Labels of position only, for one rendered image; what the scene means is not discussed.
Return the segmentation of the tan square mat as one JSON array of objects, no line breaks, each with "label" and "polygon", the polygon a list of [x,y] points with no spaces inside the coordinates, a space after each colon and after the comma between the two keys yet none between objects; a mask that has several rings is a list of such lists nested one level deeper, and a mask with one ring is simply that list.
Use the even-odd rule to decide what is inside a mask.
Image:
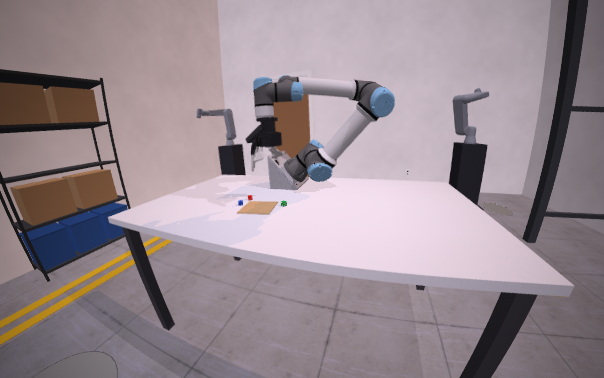
[{"label": "tan square mat", "polygon": [[278,201],[249,201],[237,214],[265,214],[269,215],[278,204]]}]

